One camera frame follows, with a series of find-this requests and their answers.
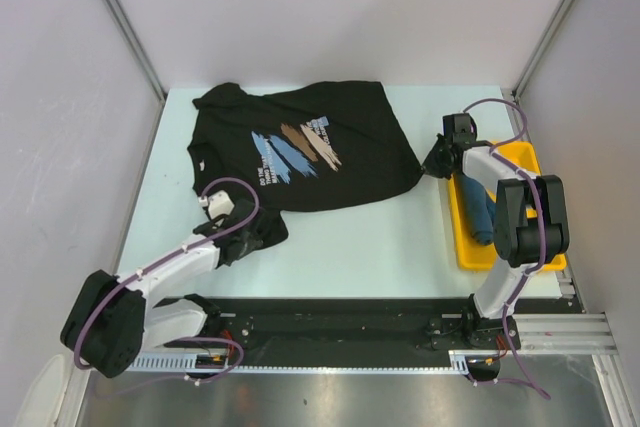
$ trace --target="yellow container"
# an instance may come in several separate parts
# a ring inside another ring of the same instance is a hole
[[[516,165],[540,173],[540,166],[533,145],[529,142],[511,142],[510,144],[498,147],[498,152],[504,155]],[[480,245],[471,235],[467,227],[467,221],[461,204],[461,193],[456,185],[455,178],[448,182],[449,205],[451,207],[451,223],[453,225],[453,236],[456,243],[456,255],[458,265],[465,270],[489,270],[498,257],[493,244]],[[528,217],[535,217],[534,209],[527,210]],[[543,270],[562,270],[567,266],[567,258],[564,254],[556,255],[551,263],[544,266]]]

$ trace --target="blue cloth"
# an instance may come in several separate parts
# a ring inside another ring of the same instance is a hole
[[[471,237],[481,245],[493,243],[496,204],[478,181],[464,174],[454,174],[462,197],[462,210]]]

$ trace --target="white wall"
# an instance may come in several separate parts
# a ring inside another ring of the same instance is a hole
[[[564,181],[569,256],[605,311],[640,405],[640,2],[578,0],[523,104],[542,167]]]
[[[513,87],[559,0],[122,0],[166,87]]]
[[[47,360],[65,352],[60,330],[84,278],[112,266],[159,106],[101,0],[0,0],[0,12],[8,426]]]

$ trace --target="gray floor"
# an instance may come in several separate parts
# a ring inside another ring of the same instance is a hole
[[[166,381],[111,400],[88,394],[81,427],[609,426],[590,357],[526,359],[551,394],[512,385],[473,386],[460,376],[237,374],[195,388]],[[516,375],[512,359],[501,376]],[[148,380],[96,378],[105,394]]]

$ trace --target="white table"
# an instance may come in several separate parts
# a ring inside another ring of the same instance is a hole
[[[206,221],[192,190],[187,153],[197,111],[208,89],[172,89],[118,267],[130,274],[173,250]],[[266,94],[289,88],[245,88]],[[389,102],[418,160],[441,132],[442,116],[485,97],[497,86],[388,86]],[[473,111],[481,138],[513,135],[505,107]],[[424,177],[410,192],[383,202],[319,213],[283,213],[289,239],[194,279],[176,295],[274,298],[467,297],[486,273],[457,265],[444,181]],[[531,280],[524,297],[560,297],[554,273]]]

